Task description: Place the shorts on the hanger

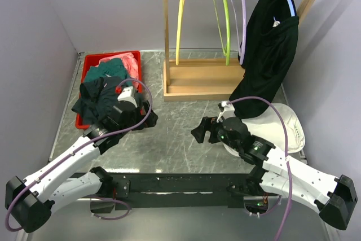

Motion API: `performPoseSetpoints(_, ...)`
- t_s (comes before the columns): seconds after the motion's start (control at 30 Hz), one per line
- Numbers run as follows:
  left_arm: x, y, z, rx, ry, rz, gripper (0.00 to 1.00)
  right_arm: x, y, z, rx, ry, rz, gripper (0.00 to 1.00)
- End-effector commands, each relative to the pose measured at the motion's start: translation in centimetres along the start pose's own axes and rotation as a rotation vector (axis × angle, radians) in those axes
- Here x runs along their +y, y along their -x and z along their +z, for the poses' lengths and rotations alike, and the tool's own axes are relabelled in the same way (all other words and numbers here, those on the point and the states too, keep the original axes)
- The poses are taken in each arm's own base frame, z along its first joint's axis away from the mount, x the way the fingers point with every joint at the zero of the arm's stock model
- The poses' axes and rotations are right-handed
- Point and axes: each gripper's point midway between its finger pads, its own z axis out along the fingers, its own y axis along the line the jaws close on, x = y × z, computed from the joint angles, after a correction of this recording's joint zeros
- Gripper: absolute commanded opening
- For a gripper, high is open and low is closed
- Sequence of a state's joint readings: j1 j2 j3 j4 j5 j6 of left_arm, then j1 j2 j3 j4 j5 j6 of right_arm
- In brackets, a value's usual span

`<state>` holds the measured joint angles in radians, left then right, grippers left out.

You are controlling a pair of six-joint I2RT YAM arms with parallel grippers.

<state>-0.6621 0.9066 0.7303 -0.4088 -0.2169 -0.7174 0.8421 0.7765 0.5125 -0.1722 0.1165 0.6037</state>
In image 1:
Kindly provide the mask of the dark navy shorts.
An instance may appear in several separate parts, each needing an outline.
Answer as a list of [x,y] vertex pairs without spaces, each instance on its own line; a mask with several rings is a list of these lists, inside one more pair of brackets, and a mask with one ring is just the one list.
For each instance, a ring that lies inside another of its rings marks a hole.
[[100,77],[80,85],[80,98],[72,107],[72,111],[81,116],[84,125],[102,121],[112,113],[114,106],[124,110],[119,105],[119,93],[116,92],[122,80],[117,76]]

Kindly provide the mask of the purple hanger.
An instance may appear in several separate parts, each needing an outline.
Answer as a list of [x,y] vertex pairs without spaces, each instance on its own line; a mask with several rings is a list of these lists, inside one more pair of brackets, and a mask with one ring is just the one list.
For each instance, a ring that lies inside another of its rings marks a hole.
[[239,36],[239,28],[237,23],[237,13],[233,0],[231,1],[232,9],[234,11],[235,23],[236,23],[236,36],[239,44],[239,64],[243,65],[246,51],[246,1],[241,0],[241,11],[242,11],[242,39]]

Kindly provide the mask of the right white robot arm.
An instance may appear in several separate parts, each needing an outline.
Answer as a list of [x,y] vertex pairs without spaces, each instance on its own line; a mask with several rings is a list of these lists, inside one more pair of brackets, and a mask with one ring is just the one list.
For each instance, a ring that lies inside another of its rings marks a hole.
[[323,173],[286,156],[280,147],[251,134],[238,117],[220,122],[214,117],[204,117],[200,125],[191,130],[197,143],[203,143],[206,132],[210,133],[209,143],[221,142],[255,166],[256,176],[247,181],[251,194],[264,191],[291,198],[314,210],[330,226],[347,229],[358,202],[351,178]]

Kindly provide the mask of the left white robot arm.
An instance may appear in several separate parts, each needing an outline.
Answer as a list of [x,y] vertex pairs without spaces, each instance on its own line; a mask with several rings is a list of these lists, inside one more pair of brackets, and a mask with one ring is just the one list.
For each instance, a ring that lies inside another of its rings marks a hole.
[[101,167],[69,181],[81,166],[117,145],[128,132],[156,126],[153,100],[121,93],[109,114],[87,130],[60,156],[24,179],[6,184],[5,227],[32,233],[62,207],[86,196],[113,201],[113,178]]

